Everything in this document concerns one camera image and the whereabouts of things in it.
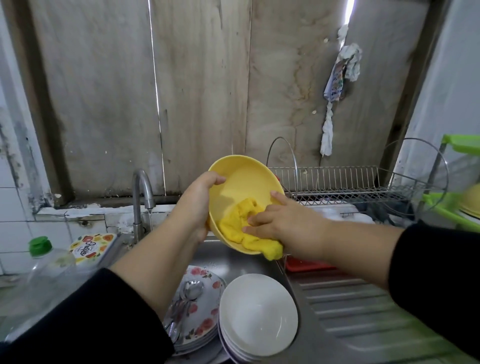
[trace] plastic bottle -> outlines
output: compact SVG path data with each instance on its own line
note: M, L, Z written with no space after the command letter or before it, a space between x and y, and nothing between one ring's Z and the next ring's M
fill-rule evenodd
M30 272L0 303L9 313L0 326L1 341L14 341L80 285L72 253L54 249L46 236L28 245L33 258Z

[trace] yellow bowl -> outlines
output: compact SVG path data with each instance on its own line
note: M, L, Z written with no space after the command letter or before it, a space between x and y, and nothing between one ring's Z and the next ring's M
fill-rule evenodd
M458 207L463 212L480 218L480 183L474 184L463 192Z
M224 184L210 189L208 225L215 236L229 247L245 254L260 254L245 249L241 244L227 240L217 227L217 222L245 198L254 198L261 206L277 204L270 191L283 192L277 177L264 164L247 156L226 156L216 161L208 170L227 178Z

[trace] wire rack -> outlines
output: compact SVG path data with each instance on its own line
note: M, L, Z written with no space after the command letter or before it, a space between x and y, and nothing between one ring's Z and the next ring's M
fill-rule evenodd
M420 181L377 166L298 167L293 149L283 137L276 138L270 146L267 166L272 146L279 139L283 139L290 147L295 166L270 167L270 170L278 177L285 193L304 205L382 203L389 209L395 209L394 202L418 203L424 193L435 190L443 191L445 195L448 189L448 178L446 186L439 187L433 185L431 181ZM448 173L443 155L441 158ZM386 185L379 185L379 174L386 176L385 180L388 180ZM415 215L415 213L407 213L405 210L397 212L402 215Z

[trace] stainless steel sink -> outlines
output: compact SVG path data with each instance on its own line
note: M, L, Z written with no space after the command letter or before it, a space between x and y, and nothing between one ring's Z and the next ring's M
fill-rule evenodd
M120 236L102 265L124 255L132 239ZM248 273L265 274L290 292L299 329L291 346L267 363L477 363L398 308L387 292L338 270L284 274L281 263L239 253L210 236L191 264L227 283Z

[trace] person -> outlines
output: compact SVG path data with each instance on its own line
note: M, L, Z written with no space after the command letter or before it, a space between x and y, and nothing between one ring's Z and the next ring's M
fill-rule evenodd
M196 247L207 235L208 190L225 178L206 172L185 191L170 216L110 269L90 280L9 344L0 360L50 359L68 350L109 359L155 358L173 345L161 319ZM475 298L479 236L416 224L332 221L280 193L250 217L246 233L281 241L295 257L326 260L386 290L426 325L480 358Z

